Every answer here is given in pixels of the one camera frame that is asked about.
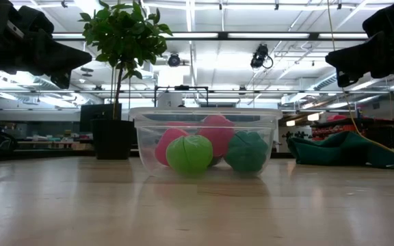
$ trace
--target red ball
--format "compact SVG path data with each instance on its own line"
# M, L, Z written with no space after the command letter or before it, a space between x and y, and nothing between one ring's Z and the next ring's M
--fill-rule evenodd
M159 140L159 143L157 143L157 147L155 149L155 156L156 159L166 165L170 166L167 161L167 147L168 145L171 144L172 141L178 139L179 137L186 137L189 134L185 132L184 130L177 129L177 128L170 128L165 131L165 133L162 135L162 138Z
M234 127L234 124L223 115L210 115L205 118L203 125L219 126L202 128L198 131L198 134L211 141L214 156L224 156L227 153L229 141L232 139L235 132L233 128L223 127Z

